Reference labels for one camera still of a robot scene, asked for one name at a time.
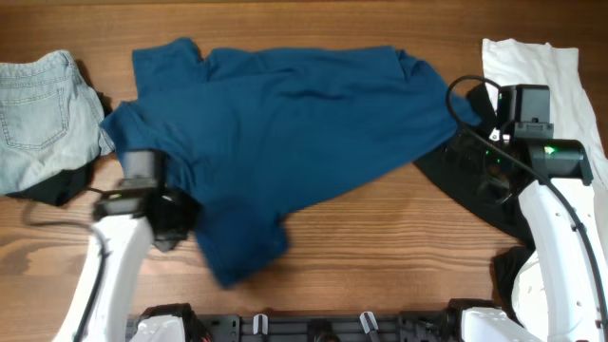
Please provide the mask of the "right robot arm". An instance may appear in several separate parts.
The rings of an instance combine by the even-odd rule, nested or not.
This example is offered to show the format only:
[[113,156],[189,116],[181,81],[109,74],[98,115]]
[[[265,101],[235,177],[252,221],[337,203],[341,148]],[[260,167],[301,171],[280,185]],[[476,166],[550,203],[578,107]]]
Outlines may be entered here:
[[497,141],[485,156],[528,173],[518,195],[538,254],[550,341],[607,338],[607,265],[593,212],[593,175],[583,145],[558,140],[545,85],[499,86]]

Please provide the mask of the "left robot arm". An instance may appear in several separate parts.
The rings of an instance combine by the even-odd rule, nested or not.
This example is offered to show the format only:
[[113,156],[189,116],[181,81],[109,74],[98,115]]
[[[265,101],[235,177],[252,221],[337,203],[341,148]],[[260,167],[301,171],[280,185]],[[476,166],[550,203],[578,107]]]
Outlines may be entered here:
[[187,239],[201,206],[166,184],[167,160],[152,149],[123,155],[124,178],[94,203],[85,265],[56,341],[123,341],[148,251]]

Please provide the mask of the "blue t-shirt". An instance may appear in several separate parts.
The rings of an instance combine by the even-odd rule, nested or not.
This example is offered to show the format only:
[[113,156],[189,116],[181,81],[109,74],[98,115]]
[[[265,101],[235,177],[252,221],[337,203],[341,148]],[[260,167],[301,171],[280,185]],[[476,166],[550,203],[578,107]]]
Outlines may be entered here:
[[427,62],[393,47],[217,48],[187,38],[132,54],[138,97],[102,122],[120,160],[167,155],[202,206],[195,234],[229,288],[283,255],[282,222],[413,162],[479,117]]

